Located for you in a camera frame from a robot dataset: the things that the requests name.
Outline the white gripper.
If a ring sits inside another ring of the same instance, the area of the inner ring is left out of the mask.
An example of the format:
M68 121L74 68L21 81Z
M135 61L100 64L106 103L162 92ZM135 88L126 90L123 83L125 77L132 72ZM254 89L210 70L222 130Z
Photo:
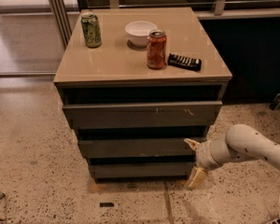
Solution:
M193 151L196 151L196 163L199 167L194 166L192 168L189 179L186 182L188 189L196 189L208 177L207 171L219 168L220 164L212 156L210 141L200 143L196 140L185 138L184 142L187 143Z

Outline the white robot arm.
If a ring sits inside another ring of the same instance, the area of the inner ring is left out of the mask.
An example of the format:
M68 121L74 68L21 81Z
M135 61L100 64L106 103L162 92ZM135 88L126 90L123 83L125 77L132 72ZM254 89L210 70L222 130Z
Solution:
M280 171L280 144L245 124L230 126L225 136L199 143L185 138L195 152L195 165L187 181L189 189L198 188L208 173L225 163L264 160Z

